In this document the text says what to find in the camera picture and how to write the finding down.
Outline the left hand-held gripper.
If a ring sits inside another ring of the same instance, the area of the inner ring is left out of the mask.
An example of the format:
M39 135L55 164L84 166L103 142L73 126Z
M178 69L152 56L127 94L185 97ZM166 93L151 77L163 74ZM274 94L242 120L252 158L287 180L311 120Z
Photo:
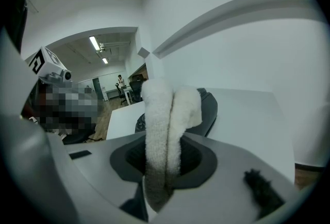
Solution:
M44 46L33 55L28 67L41 82L47 85L72 81L72 72L63 65L54 52Z

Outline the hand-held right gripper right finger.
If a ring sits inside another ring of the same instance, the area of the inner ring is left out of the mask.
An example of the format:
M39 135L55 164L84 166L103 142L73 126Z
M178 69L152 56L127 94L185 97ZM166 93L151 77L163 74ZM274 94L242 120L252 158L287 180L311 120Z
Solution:
M186 136L215 153L217 168L200 187L175 190L154 223L253 223L259 210L243 180L251 169L259 170L284 201L294 197L294 184L248 150L194 134Z

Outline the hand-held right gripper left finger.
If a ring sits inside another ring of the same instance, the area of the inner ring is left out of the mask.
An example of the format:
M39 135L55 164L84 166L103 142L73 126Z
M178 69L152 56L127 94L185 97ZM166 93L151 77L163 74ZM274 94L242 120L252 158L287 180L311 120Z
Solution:
M64 145L59 136L47 134L57 172L79 222L148 220L141 185L121 179L110 164L113 151L140 136Z

